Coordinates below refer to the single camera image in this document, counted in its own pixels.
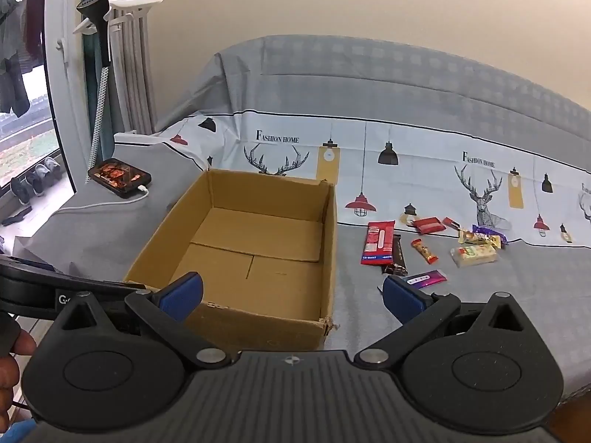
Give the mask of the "person's left hand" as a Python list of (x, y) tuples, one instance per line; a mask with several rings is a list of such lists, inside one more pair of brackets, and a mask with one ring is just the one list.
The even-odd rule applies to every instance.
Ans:
[[(13, 351), (18, 356), (31, 356), (36, 349), (34, 339), (24, 330), (13, 345)], [(0, 389), (1, 389), (1, 432), (5, 433), (10, 427), (8, 411), (13, 404), (13, 388), (20, 379), (19, 366), (13, 356), (1, 358), (0, 367)]]

